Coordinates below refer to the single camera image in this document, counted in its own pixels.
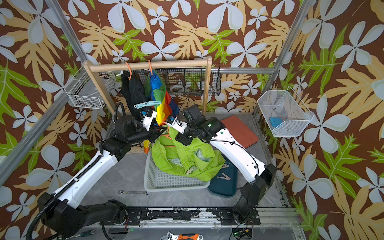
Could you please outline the lime green shorts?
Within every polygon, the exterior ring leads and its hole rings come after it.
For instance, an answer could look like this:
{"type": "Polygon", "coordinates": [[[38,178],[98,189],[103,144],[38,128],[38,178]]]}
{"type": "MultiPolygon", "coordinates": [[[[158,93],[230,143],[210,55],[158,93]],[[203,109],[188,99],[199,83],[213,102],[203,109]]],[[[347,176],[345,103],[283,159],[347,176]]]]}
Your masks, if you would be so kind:
{"type": "Polygon", "coordinates": [[[171,175],[210,181],[226,162],[221,152],[198,138],[185,146],[176,140],[178,133],[168,128],[151,146],[155,165],[171,175]]]}

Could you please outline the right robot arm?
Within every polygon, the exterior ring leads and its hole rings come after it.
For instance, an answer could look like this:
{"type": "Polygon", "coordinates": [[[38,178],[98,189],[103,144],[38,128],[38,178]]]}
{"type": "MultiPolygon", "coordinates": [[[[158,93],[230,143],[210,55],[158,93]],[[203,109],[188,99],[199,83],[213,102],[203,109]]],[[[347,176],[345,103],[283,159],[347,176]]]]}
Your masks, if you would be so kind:
{"type": "Polygon", "coordinates": [[[233,207],[234,220],[242,224],[259,206],[260,200],[273,185],[277,168],[273,164],[265,165],[255,158],[232,136],[228,128],[216,117],[207,119],[193,105],[183,111],[183,120],[168,117],[167,125],[178,134],[176,140],[189,146],[194,139],[211,144],[224,154],[244,176],[247,183],[241,188],[242,196],[233,207]]]}

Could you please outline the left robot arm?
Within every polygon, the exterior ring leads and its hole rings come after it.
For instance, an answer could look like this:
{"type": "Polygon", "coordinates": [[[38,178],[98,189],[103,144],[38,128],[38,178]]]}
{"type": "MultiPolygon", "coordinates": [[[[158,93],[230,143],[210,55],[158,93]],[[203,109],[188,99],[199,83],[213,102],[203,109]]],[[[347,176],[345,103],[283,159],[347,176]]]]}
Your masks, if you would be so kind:
{"type": "Polygon", "coordinates": [[[42,223],[57,237],[69,238],[85,226],[97,222],[121,223],[126,216],[126,206],[116,200],[104,204],[83,206],[85,195],[95,183],[130,150],[132,145],[146,140],[154,142],[164,132],[160,125],[154,125],[158,112],[153,107],[141,107],[140,117],[123,114],[114,116],[115,134],[100,142],[96,155],[75,176],[52,193],[44,193],[38,199],[39,213],[31,221],[26,239],[33,239],[38,223],[42,223]]]}

